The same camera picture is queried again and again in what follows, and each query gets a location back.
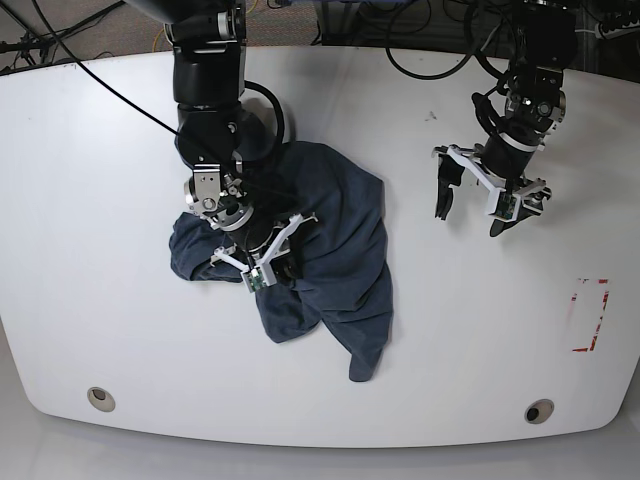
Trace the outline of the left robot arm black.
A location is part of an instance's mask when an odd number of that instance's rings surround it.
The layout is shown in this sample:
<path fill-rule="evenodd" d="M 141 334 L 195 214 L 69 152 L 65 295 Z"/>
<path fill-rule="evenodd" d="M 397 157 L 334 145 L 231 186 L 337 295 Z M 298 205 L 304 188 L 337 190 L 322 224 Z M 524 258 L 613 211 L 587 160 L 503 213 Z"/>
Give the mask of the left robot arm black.
<path fill-rule="evenodd" d="M 527 178 L 525 169 L 565 118 L 562 86 L 578 49 L 578 6 L 576 1 L 513 2 L 514 51 L 508 68 L 496 73 L 493 89 L 504 96 L 504 111 L 495 110 L 489 94 L 474 93 L 475 115 L 487 141 L 472 148 L 435 148 L 437 218 L 449 214 L 466 172 L 488 191 L 485 213 L 493 220 L 492 237 L 543 213 L 552 191 L 545 180 Z"/>

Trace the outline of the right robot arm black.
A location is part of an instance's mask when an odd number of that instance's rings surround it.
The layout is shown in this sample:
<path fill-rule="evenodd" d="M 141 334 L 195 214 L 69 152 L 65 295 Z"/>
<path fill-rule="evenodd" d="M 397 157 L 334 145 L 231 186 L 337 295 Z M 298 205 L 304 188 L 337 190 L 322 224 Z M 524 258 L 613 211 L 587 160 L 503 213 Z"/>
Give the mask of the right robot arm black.
<path fill-rule="evenodd" d="M 175 146 L 192 172 L 186 202 L 231 242 L 211 262 L 232 266 L 251 292 L 300 278 L 291 243 L 315 217 L 292 212 L 293 195 L 266 172 L 283 144 L 284 112 L 268 89 L 245 79 L 245 2 L 133 5 L 162 23 L 172 46 Z"/>

